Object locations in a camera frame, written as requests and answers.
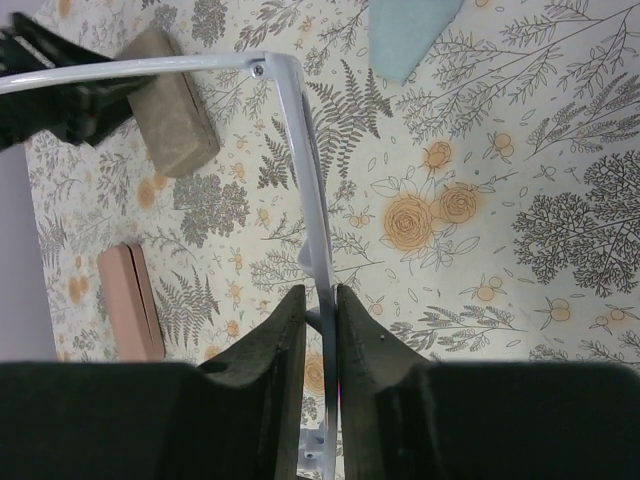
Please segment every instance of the floral tablecloth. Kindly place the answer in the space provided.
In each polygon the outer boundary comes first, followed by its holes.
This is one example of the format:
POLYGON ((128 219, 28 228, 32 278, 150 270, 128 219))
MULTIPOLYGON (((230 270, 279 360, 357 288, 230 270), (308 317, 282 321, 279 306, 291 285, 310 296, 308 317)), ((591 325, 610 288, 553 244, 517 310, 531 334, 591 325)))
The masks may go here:
MULTIPOLYGON (((339 281, 437 359, 640 364, 640 3, 467 0, 402 85, 369 68, 367 0, 48 0, 44 25, 115 55, 149 24, 186 53, 304 65, 339 281)), ((56 345, 114 360, 96 256, 143 245, 173 359, 201 362, 290 286, 304 225, 273 85, 195 74, 222 151, 154 173, 134 121, 97 149, 27 143, 56 345)), ((310 334, 303 423, 322 416, 310 334)))

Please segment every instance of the tablecloth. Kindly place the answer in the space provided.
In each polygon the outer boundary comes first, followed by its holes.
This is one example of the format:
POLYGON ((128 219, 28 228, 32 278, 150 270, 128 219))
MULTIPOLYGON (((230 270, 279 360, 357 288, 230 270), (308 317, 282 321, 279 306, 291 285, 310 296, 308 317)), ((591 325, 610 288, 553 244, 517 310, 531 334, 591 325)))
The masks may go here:
MULTIPOLYGON (((297 56, 336 274, 376 320, 433 359, 637 367, 639 5, 467 0, 402 85, 368 68, 367 0, 47 0, 36 18, 111 56, 150 24, 185 53, 297 56)), ((194 77, 223 146, 192 176, 155 174, 134 121, 96 149, 26 144, 64 360, 117 358, 96 256, 122 241, 144 248, 171 359, 227 348, 296 283, 315 302, 273 84, 194 77)))

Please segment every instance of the gray wall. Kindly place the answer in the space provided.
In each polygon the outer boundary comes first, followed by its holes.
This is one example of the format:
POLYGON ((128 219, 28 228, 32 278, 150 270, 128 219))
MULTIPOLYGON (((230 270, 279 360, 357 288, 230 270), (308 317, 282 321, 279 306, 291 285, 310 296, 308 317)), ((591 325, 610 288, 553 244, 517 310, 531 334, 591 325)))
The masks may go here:
MULTIPOLYGON (((0 22, 42 0, 0 0, 0 22)), ((0 361, 54 359, 27 163, 22 145, 0 153, 0 361)))

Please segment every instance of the light blue paper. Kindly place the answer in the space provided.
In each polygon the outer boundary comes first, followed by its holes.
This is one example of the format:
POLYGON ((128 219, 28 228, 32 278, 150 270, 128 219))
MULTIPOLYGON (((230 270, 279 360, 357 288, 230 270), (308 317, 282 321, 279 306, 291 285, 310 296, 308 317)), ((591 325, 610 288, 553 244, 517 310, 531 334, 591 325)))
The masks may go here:
POLYGON ((396 82, 406 80, 463 0, 370 0, 369 62, 396 82))

